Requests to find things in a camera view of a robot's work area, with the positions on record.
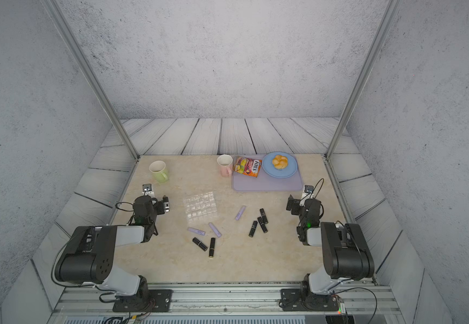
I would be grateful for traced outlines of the clear acrylic lipstick organizer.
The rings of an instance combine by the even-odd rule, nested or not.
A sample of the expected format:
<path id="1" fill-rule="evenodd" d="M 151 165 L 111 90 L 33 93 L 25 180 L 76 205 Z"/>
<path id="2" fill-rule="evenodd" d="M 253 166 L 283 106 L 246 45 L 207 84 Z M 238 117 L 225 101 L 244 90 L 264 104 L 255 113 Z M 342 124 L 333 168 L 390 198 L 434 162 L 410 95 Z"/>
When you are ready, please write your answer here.
<path id="1" fill-rule="evenodd" d="M 185 197 L 183 205 L 189 221 L 212 220 L 218 217 L 218 207 L 213 192 Z"/>

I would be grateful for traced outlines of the lavender lipstick tube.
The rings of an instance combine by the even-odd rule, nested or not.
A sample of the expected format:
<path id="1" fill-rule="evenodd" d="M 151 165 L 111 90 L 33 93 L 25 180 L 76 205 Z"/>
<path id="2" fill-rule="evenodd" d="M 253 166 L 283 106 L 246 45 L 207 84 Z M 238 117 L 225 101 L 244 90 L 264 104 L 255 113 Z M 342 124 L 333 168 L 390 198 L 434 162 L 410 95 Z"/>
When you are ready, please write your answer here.
<path id="1" fill-rule="evenodd" d="M 216 228 L 216 226 L 212 222 L 209 222 L 208 226 L 211 228 L 211 230 L 214 232 L 217 238 L 222 237 L 222 233 L 219 231 L 218 228 Z"/>
<path id="2" fill-rule="evenodd" d="M 238 211 L 237 213 L 237 216 L 235 217 L 235 220 L 240 220 L 240 218 L 242 217 L 243 213 L 245 212 L 245 209 L 246 209 L 246 206 L 243 205 L 240 210 Z"/>
<path id="3" fill-rule="evenodd" d="M 199 235 L 199 236 L 205 236 L 206 235 L 206 232 L 201 230 L 201 229 L 196 229 L 196 228 L 191 228 L 191 227 L 188 227 L 187 230 L 189 232 L 192 232 L 196 235 Z"/>

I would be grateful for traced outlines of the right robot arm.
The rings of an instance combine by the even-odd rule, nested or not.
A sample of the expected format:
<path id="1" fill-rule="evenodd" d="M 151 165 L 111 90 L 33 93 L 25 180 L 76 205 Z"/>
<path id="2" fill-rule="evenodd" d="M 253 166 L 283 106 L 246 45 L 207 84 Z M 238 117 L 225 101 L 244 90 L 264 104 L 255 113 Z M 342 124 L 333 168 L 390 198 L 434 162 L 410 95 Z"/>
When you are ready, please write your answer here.
<path id="1" fill-rule="evenodd" d="M 335 289 L 351 281 L 371 278 L 374 260 L 360 225 L 322 221 L 324 207 L 311 196 L 288 197 L 286 209 L 299 216 L 299 241 L 322 249 L 323 267 L 307 274 L 299 289 L 281 290 L 283 311 L 328 311 L 342 313 Z"/>

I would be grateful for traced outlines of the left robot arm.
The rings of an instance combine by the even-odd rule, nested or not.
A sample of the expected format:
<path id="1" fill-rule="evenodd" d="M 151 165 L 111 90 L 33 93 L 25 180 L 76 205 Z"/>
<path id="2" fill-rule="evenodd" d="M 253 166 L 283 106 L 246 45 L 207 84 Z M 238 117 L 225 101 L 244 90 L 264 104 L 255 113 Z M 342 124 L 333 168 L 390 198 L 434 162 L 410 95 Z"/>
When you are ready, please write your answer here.
<path id="1" fill-rule="evenodd" d="M 79 226 L 60 249 L 51 270 L 52 282 L 64 288 L 96 287 L 100 302 L 114 313 L 166 313 L 172 290 L 150 290 L 146 278 L 115 265 L 118 247 L 149 242 L 158 234 L 157 217 L 170 210 L 169 198 L 144 195 L 134 200 L 125 225 Z"/>

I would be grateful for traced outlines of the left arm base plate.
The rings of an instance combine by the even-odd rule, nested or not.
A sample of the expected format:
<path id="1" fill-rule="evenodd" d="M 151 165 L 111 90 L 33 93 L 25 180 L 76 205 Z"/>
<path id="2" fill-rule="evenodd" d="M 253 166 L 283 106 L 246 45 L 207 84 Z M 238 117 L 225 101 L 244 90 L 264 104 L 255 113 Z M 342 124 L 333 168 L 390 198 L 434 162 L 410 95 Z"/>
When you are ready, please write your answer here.
<path id="1" fill-rule="evenodd" d="M 170 311 L 172 290 L 141 289 L 133 296 L 116 298 L 114 313 L 167 313 Z"/>

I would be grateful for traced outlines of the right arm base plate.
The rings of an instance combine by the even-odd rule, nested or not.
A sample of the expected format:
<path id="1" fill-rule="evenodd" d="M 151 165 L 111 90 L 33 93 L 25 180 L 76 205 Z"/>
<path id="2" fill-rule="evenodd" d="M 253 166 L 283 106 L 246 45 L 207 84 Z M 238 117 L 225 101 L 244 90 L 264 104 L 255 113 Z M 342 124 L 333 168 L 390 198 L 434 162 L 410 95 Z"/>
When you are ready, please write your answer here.
<path id="1" fill-rule="evenodd" d="M 300 289 L 281 289 L 278 306 L 286 312 L 338 312 L 338 299 L 330 295 L 318 295 Z"/>

